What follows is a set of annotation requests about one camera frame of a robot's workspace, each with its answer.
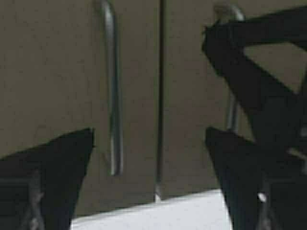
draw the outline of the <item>beige cabinet door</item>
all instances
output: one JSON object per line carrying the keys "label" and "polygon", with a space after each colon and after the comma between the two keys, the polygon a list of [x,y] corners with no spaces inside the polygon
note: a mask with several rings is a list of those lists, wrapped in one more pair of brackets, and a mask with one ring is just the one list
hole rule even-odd
{"label": "beige cabinet door", "polygon": [[162,199],[218,187],[204,134],[208,126],[224,128],[228,91],[201,50],[212,8],[205,0],[164,1]]}
{"label": "beige cabinet door", "polygon": [[[229,90],[201,51],[202,32],[214,22],[213,0],[164,1],[163,129],[158,192],[162,198],[217,188],[204,132],[224,129]],[[245,16],[253,17],[305,4],[302,0],[236,0]],[[298,90],[306,53],[290,44],[251,47],[249,57],[290,88]],[[253,139],[239,111],[239,135]]]}
{"label": "beige cabinet door", "polygon": [[106,43],[94,0],[0,3],[1,157],[77,129],[95,149],[76,215],[154,201],[157,1],[111,1],[118,21],[123,174],[110,176]]}

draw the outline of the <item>white floor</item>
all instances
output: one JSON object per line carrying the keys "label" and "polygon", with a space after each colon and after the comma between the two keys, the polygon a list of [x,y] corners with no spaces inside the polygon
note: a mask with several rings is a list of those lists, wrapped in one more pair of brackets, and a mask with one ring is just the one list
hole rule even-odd
{"label": "white floor", "polygon": [[220,190],[73,220],[71,230],[231,230]]}

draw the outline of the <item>cabinet door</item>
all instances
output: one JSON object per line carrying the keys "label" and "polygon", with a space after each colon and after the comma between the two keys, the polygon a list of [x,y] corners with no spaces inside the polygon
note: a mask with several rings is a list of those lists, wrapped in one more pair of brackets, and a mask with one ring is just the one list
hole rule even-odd
{"label": "cabinet door", "polygon": [[[163,143],[159,193],[162,198],[217,188],[204,131],[225,129],[229,90],[201,52],[204,26],[214,22],[213,0],[164,1]],[[246,17],[303,5],[302,0],[236,0]],[[306,53],[290,44],[248,48],[249,57],[295,91],[303,77]],[[239,112],[239,135],[253,139]]]}
{"label": "cabinet door", "polygon": [[202,53],[202,32],[213,22],[210,1],[164,1],[163,130],[160,196],[217,188],[204,147],[208,126],[224,128],[228,91]]}
{"label": "cabinet door", "polygon": [[124,147],[124,171],[117,177],[109,172],[107,56],[97,4],[0,3],[0,154],[94,128],[96,148],[76,215],[154,201],[158,5],[112,4],[119,27]]}

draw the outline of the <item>metal handle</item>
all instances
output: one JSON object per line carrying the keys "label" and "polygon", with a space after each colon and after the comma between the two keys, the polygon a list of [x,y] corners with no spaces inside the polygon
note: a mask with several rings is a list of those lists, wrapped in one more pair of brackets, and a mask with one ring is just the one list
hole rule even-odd
{"label": "metal handle", "polygon": [[[213,6],[215,15],[220,20],[220,23],[227,23],[230,20],[243,21],[245,16],[236,5],[230,3],[216,3]],[[238,102],[235,96],[230,92],[228,101],[228,111],[226,115],[226,129],[232,132],[238,132],[239,117],[238,117]]]}
{"label": "metal handle", "polygon": [[111,175],[123,171],[123,131],[121,120],[121,93],[118,58],[118,28],[114,10],[108,0],[101,0],[100,7],[104,17],[106,36],[107,74],[109,94]]}

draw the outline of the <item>white surface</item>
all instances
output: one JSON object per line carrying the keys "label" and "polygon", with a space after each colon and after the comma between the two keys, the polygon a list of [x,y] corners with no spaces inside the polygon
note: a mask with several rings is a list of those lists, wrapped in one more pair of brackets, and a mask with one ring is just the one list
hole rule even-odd
{"label": "white surface", "polygon": [[71,230],[231,230],[220,190],[73,220]]}

